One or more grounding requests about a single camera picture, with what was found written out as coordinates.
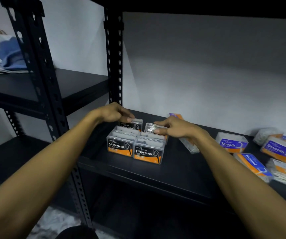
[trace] forearm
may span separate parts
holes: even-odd
[[[286,201],[209,135],[195,132],[193,140],[221,191],[252,235],[286,238]]]
[[[29,232],[66,181],[91,132],[95,111],[47,146],[0,186],[0,238]]]

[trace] shelf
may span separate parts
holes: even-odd
[[[65,69],[56,75],[66,116],[109,92],[107,76]],[[29,74],[0,74],[0,108],[45,119]]]
[[[132,112],[135,117],[144,120],[143,127],[146,122],[165,119],[143,112]],[[101,128],[99,134],[97,131],[93,132],[93,136],[81,154],[79,167],[187,202],[203,203],[232,212],[201,153],[190,154],[180,140],[172,137],[165,147],[161,165],[110,153],[107,152],[106,136],[114,126],[115,124],[107,124],[105,128]],[[201,127],[213,138],[218,132],[227,132]],[[252,142],[253,137],[245,137],[249,141],[245,152],[254,154],[263,164],[266,164],[269,156],[259,151],[260,147]],[[272,181],[270,186],[286,199],[286,185]]]
[[[16,172],[30,158],[49,143],[21,135],[0,145],[0,184]],[[76,214],[67,184],[64,184],[54,197],[51,205],[67,213]]]
[[[193,15],[214,15],[214,16],[242,16],[242,17],[268,17],[285,18],[286,13],[275,11],[266,12],[265,9],[231,8],[224,7],[213,9],[211,3],[195,5],[195,1],[179,0],[174,2],[148,0],[91,0],[103,7],[112,7],[114,10],[122,12],[151,12],[151,13],[174,13],[174,14],[193,14]]]
[[[120,238],[250,238],[236,215],[181,203],[115,180],[91,214],[96,229]]]

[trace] blue cloth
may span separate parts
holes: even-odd
[[[15,37],[0,43],[1,66],[7,70],[26,70],[26,64]]]

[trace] floor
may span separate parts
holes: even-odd
[[[27,239],[54,239],[64,229],[80,225],[80,223],[78,218],[48,207]],[[116,239],[100,230],[96,230],[96,234],[99,239]]]

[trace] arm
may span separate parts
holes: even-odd
[[[0,238],[26,238],[68,178],[95,126],[134,118],[117,103],[89,112],[0,186]]]
[[[221,191],[255,238],[286,238],[286,201],[234,159],[204,129],[169,117],[155,124],[169,129],[158,134],[189,137],[205,157]]]

